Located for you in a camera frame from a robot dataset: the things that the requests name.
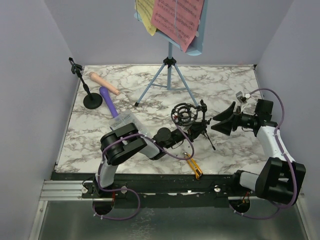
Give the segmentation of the black round-base mic stand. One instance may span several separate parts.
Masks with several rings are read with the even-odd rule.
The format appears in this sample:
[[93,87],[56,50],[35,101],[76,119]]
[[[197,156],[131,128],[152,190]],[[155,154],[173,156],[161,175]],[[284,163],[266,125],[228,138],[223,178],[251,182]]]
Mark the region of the black round-base mic stand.
[[72,57],[68,58],[69,63],[71,64],[71,72],[80,79],[82,87],[86,92],[86,96],[83,98],[83,105],[89,110],[97,109],[101,106],[103,99],[102,96],[98,93],[91,93],[88,85],[85,83],[82,75],[83,66],[74,62]]

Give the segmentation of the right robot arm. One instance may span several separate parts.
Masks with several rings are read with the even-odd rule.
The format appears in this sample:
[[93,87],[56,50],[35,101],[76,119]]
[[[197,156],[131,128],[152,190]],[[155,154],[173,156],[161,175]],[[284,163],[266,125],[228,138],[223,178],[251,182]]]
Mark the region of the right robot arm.
[[227,136],[239,127],[251,129],[268,158],[260,174],[244,170],[234,173],[234,180],[230,183],[234,195],[241,196],[252,190],[261,199],[291,206],[297,201],[306,168],[285,152],[280,132],[276,129],[278,124],[272,121],[273,105],[272,101],[258,99],[254,114],[250,115],[233,102],[213,117],[217,123],[211,129]]

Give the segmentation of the beige microphone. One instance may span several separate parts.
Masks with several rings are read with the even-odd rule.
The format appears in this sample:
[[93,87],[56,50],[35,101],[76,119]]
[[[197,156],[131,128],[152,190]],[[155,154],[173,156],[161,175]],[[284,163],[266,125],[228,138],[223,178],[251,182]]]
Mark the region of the beige microphone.
[[116,87],[107,82],[104,78],[100,77],[97,73],[90,72],[88,75],[93,82],[96,82],[100,86],[107,88],[111,93],[117,96],[121,93]]

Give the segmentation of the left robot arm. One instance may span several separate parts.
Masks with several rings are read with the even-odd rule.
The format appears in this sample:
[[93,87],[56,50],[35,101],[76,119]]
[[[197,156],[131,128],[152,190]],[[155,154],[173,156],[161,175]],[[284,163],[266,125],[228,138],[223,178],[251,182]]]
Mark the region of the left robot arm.
[[102,160],[95,174],[93,191],[101,198],[107,197],[114,183],[115,173],[120,164],[137,153],[150,160],[158,160],[170,155],[166,150],[187,140],[190,144],[201,134],[207,132],[206,120],[193,123],[178,123],[177,129],[160,128],[153,138],[139,132],[134,123],[117,128],[100,139]]

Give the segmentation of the black tripod mic stand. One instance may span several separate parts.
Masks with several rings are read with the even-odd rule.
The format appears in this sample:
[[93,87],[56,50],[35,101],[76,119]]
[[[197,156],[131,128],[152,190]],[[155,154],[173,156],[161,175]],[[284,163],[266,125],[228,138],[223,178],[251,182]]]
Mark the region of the black tripod mic stand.
[[[211,118],[206,120],[206,112],[208,110],[207,105],[204,101],[200,100],[200,105],[195,106],[190,103],[179,103],[171,110],[171,120],[173,123],[180,127],[186,127],[192,124],[210,124]],[[214,147],[210,137],[206,131],[204,135],[210,142],[213,150],[215,151],[216,148]]]

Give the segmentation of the purple microphone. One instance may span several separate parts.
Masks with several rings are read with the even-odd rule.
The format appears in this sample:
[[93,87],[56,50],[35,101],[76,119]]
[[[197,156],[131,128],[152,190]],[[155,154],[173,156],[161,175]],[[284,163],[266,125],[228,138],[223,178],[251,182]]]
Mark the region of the purple microphone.
[[99,93],[102,96],[102,98],[104,99],[107,107],[109,108],[109,111],[110,111],[112,117],[116,118],[119,114],[116,110],[115,105],[113,104],[111,97],[110,97],[109,90],[106,87],[101,86],[99,88]]

